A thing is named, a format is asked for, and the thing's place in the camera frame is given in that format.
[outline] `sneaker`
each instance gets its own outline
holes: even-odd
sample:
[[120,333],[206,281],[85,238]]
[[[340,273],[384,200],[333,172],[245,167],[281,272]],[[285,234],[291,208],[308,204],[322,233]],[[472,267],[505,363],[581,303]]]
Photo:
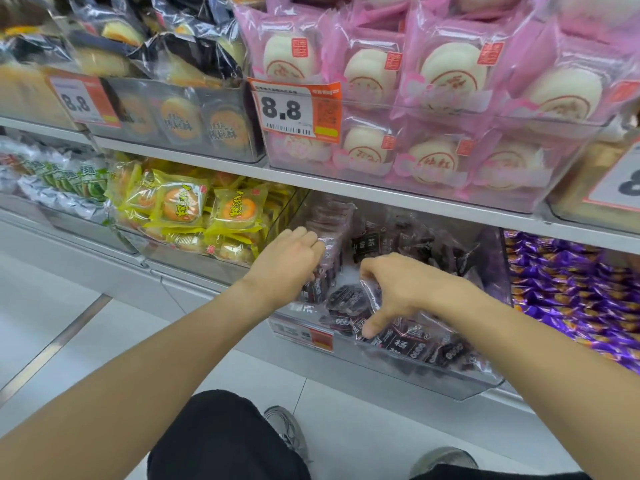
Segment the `sneaker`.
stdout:
[[458,448],[445,446],[423,455],[420,460],[416,461],[411,468],[409,478],[429,473],[436,468],[436,465],[455,465],[457,467],[473,468],[474,470],[478,469],[476,460],[469,453]]
[[263,416],[289,449],[298,453],[300,458],[309,464],[307,442],[293,414],[282,406],[272,406],[264,412]]

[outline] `red stamp label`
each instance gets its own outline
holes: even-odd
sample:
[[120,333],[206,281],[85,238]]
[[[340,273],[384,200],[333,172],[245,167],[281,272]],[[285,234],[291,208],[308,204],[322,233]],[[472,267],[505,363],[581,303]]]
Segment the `red stamp label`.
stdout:
[[470,157],[475,147],[476,142],[472,139],[460,140],[458,148],[456,149],[456,154],[460,155],[461,157]]
[[480,66],[494,66],[498,63],[504,42],[487,42],[482,46],[477,64]]
[[387,62],[385,62],[385,70],[400,70],[402,64],[402,53],[388,52]]
[[306,38],[292,38],[291,54],[294,57],[308,57],[309,56],[308,40]]
[[609,100],[611,102],[627,101],[635,97],[638,88],[640,88],[640,80],[621,80],[616,84]]
[[396,138],[389,135],[386,135],[384,138],[382,138],[383,150],[393,150],[395,147],[396,147]]

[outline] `barcode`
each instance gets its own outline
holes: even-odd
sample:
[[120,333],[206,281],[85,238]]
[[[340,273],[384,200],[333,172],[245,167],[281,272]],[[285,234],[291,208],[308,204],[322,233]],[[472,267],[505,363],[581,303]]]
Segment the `barcode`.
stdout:
[[266,122],[264,124],[266,128],[270,130],[281,131],[283,133],[291,133],[291,134],[301,134],[304,136],[311,136],[311,130],[307,130],[304,128],[295,128],[293,126],[283,126],[283,125],[275,125],[273,123]]

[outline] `person's left hand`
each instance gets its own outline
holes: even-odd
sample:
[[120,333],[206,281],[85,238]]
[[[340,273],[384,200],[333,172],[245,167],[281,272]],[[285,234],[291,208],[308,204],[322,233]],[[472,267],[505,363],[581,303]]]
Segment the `person's left hand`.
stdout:
[[313,281],[313,270],[324,254],[324,242],[304,227],[286,229],[255,260],[242,279],[272,310],[295,300],[302,286]]

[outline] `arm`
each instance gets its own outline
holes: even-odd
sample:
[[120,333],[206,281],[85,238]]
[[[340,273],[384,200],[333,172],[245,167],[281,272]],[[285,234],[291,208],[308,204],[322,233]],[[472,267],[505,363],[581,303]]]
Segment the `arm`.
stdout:
[[7,480],[121,480],[233,346],[294,300],[324,254],[286,230],[231,288],[117,356],[0,440]]
[[373,337],[398,316],[433,313],[461,332],[517,389],[594,480],[638,477],[640,419],[629,414],[640,378],[613,361],[517,312],[470,282],[398,254],[364,260],[382,308],[365,324]]

